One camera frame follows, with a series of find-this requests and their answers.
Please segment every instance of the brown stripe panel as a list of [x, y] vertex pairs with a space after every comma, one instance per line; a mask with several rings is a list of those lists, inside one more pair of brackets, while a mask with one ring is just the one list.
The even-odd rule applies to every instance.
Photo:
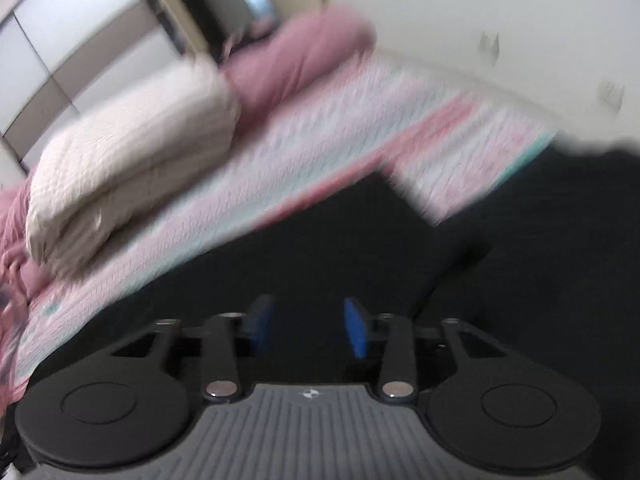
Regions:
[[4, 134], [18, 160], [49, 125], [71, 104], [53, 79], [49, 79], [34, 95]]
[[158, 20], [146, 2], [139, 2], [78, 47], [54, 72], [54, 79], [73, 99], [120, 54], [157, 26]]

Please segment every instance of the folded white comforter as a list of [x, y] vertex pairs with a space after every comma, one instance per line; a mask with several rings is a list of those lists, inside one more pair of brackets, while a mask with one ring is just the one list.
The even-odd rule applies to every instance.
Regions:
[[115, 229], [219, 164], [238, 115], [215, 63], [198, 56], [67, 126], [33, 175], [31, 256], [57, 276], [82, 270]]

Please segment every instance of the silver bolt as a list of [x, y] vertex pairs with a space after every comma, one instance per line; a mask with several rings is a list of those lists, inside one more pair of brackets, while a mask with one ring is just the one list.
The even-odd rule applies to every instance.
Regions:
[[414, 392], [414, 387], [404, 381], [389, 381], [382, 386], [382, 393], [387, 397], [408, 397]]
[[213, 381], [206, 387], [211, 397], [231, 397], [237, 391], [238, 385], [233, 381]]

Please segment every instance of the folded blanket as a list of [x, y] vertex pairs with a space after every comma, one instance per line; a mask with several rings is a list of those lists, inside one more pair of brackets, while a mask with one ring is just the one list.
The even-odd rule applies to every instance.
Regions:
[[213, 60], [198, 56], [66, 127], [33, 174], [30, 255], [57, 276], [82, 270], [114, 230], [223, 160], [238, 113]]
[[348, 7], [331, 6], [294, 18], [269, 40], [233, 54], [221, 72], [242, 105], [236, 134], [375, 43], [373, 25]]
[[25, 243], [31, 177], [0, 192], [0, 283], [15, 303], [28, 304], [49, 284], [49, 274], [29, 258]]

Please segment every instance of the white logo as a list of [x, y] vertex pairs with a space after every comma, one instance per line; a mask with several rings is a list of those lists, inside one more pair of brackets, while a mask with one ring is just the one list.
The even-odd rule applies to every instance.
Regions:
[[314, 390], [313, 388], [309, 388], [305, 390], [300, 395], [305, 396], [309, 400], [314, 400], [316, 397], [320, 396], [320, 392], [318, 390]]

